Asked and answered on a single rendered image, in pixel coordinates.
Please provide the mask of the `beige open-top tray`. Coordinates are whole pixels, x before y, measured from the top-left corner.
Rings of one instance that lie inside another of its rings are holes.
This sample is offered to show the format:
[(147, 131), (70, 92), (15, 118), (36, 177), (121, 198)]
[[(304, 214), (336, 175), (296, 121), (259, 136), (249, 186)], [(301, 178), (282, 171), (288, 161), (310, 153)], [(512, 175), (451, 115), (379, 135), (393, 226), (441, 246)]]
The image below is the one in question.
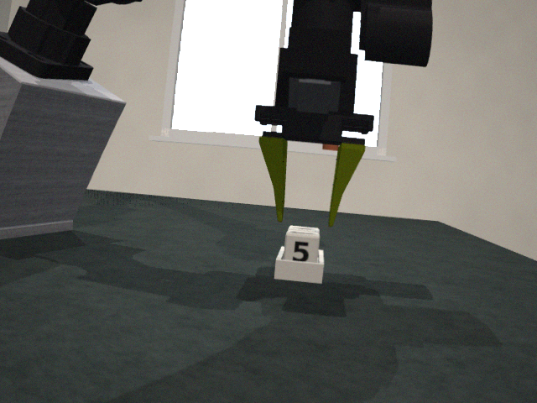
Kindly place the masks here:
[(284, 260), (284, 247), (281, 247), (275, 262), (274, 278), (322, 284), (324, 258), (323, 250), (319, 250), (319, 264)]

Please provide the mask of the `white number cube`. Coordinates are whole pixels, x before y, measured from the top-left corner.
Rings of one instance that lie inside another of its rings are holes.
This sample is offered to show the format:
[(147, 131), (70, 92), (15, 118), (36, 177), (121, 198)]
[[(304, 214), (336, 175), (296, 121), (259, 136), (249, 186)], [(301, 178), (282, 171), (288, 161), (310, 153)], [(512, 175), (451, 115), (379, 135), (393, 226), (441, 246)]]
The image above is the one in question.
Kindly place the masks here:
[(320, 234), (288, 230), (284, 241), (284, 260), (317, 263)]
[(297, 231), (306, 231), (306, 232), (315, 232), (320, 234), (319, 228), (308, 228), (308, 227), (299, 227), (299, 226), (290, 226), (288, 230), (297, 230)]

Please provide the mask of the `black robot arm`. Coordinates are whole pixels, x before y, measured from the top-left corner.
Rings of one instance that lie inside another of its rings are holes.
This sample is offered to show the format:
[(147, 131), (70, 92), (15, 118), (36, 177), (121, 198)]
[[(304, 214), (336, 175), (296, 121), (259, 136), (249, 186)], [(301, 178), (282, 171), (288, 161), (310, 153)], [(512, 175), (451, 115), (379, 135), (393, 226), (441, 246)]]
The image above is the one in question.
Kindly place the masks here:
[[(38, 78), (88, 81), (94, 68), (81, 59), (91, 41), (85, 32), (97, 10), (93, 5), (134, 2), (142, 0), (29, 0), (9, 31), (0, 32), (0, 56)], [(293, 0), (287, 48), (279, 49), (275, 106), (355, 112), (352, 31), (360, 10), (364, 61), (427, 66), (432, 0)]]

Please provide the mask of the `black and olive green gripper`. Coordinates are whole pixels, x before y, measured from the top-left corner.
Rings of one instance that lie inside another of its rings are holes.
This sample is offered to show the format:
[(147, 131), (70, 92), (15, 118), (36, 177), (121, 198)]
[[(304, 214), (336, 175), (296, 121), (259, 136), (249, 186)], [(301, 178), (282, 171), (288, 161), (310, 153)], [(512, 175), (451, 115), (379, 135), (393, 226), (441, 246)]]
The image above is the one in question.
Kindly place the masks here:
[[(374, 130), (375, 115), (331, 111), (329, 114), (301, 113), (297, 112), (297, 108), (255, 105), (253, 120), (260, 122), (261, 126), (282, 126), (281, 132), (263, 131), (262, 137), (259, 137), (260, 148), (274, 187), (278, 222), (283, 221), (284, 214), (288, 141), (340, 145), (336, 157), (337, 176), (335, 169), (332, 187), (334, 196), (331, 194), (329, 214), (329, 227), (332, 227), (343, 192), (352, 178), (366, 146), (366, 139), (342, 136), (343, 132), (368, 135)], [(352, 128), (364, 128), (364, 130)], [(338, 160), (339, 166), (337, 166)], [(334, 186), (335, 179), (336, 185)]]

